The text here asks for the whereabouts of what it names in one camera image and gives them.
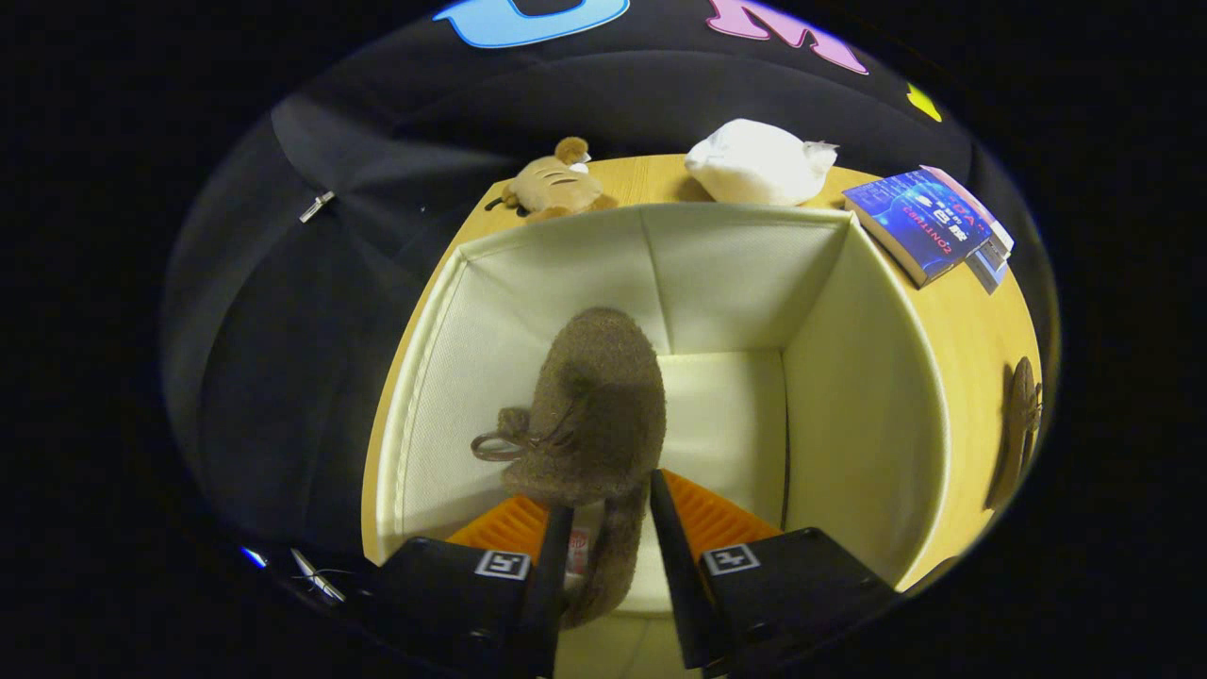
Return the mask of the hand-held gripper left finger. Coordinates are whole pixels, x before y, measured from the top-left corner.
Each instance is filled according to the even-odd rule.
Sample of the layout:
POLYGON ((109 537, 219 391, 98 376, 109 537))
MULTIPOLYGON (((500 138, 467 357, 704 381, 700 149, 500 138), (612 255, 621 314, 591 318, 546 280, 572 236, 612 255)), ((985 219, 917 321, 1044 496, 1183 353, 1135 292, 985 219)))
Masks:
POLYGON ((447 538, 409 538, 345 614, 418 678, 552 678, 575 515, 505 499, 447 538))

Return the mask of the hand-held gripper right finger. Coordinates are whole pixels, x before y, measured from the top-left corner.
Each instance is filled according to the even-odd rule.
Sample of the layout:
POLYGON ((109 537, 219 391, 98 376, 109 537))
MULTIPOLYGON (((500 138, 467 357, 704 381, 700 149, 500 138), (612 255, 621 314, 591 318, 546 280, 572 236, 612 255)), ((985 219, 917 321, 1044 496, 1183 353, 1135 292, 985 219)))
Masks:
POLYGON ((683 665, 705 678, 801 678, 900 599, 823 529, 772 527, 678 473, 651 474, 651 516, 683 665))

